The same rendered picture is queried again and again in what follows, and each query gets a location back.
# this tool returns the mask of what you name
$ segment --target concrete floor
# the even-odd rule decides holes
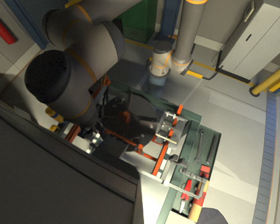
[[[49,44],[46,50],[55,49]],[[193,57],[195,61],[212,66],[213,50],[196,45]],[[146,62],[152,56],[152,50],[127,43],[124,58],[109,71],[110,79],[138,90],[147,91],[148,74]],[[212,71],[195,70],[205,76]],[[25,70],[0,95],[0,100],[10,106],[16,106],[31,115],[34,122],[49,128],[56,121],[48,117],[46,105],[38,102],[24,85]],[[171,72],[163,89],[162,98],[175,104],[182,104],[202,116],[201,125],[222,133],[215,167],[208,188],[204,207],[218,209],[230,224],[251,223],[260,180],[261,162],[264,147],[266,93],[254,98],[249,94],[249,85],[218,74],[211,81],[200,80],[193,76],[181,76]],[[75,143],[86,150],[86,143]],[[276,143],[275,158],[280,157],[280,143]],[[274,178],[269,211],[269,224],[278,223],[280,213],[275,219],[277,192],[279,183],[279,160],[275,159]],[[142,184],[153,186],[143,177]],[[161,192],[159,189],[143,188],[145,224],[155,223],[159,211],[151,212],[149,195]],[[192,223],[186,218],[170,212],[166,223]]]

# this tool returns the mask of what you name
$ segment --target red handle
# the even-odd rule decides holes
[[[187,181],[187,184],[185,185],[185,191],[190,191],[191,190],[191,180]],[[188,201],[188,195],[185,193],[182,193],[181,195],[181,199],[185,199],[186,201]]]
[[[16,42],[15,38],[6,30],[2,23],[0,23],[0,37],[9,45]]]

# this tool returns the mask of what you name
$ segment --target fire extinguisher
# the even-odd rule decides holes
[[[2,23],[0,23],[0,37],[9,45],[16,42],[15,38],[6,30]]]

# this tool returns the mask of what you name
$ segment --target yellow floor line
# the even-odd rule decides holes
[[[125,38],[125,42],[126,42],[126,43],[130,43],[130,44],[134,44],[134,45],[137,45],[137,46],[140,46],[140,47],[144,47],[144,48],[147,48],[147,49],[150,49],[150,50],[153,50],[153,47],[151,47],[151,46],[148,46],[148,45],[146,45],[146,44],[141,44],[141,43],[139,43],[139,42],[136,42],[136,41],[133,41],[133,40],[129,40],[129,39],[126,39],[126,38]],[[204,64],[202,64],[202,63],[200,63],[200,62],[194,61],[193,64],[198,65],[198,66],[203,67],[203,68],[206,68],[206,69],[211,70],[211,71],[213,71],[213,72],[216,72],[215,68],[210,67],[210,66],[208,66],[208,65],[204,65]],[[239,82],[241,82],[241,83],[247,84],[247,85],[249,85],[249,86],[251,86],[251,87],[256,87],[256,86],[257,86],[257,85],[255,85],[255,84],[253,84],[253,83],[251,83],[251,82],[250,82],[250,83],[245,83],[245,82],[242,82],[242,81],[240,81],[240,80],[238,80],[238,79],[235,79],[235,78],[233,78],[233,77],[230,77],[230,76],[228,76],[228,75],[225,75],[225,76],[227,76],[227,77],[229,77],[229,78],[232,78],[232,79],[234,79],[234,80],[237,80],[237,81],[239,81]]]
[[[28,63],[27,65],[25,65],[23,67],[22,70],[20,70],[20,72],[9,82],[9,84],[6,85],[6,87],[4,88],[4,90],[0,93],[0,96],[2,96],[5,91],[10,87],[10,85],[16,80],[16,78],[23,72],[23,70],[26,69],[26,67],[33,61],[34,58],[36,58],[40,53],[41,53],[42,50],[40,50]]]

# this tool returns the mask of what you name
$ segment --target wrench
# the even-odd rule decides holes
[[[198,145],[198,151],[197,151],[197,157],[194,160],[194,164],[196,165],[197,163],[200,164],[200,152],[201,152],[201,147],[202,147],[202,140],[203,140],[203,135],[205,134],[205,131],[203,129],[200,130],[200,139],[199,139],[199,145]]]

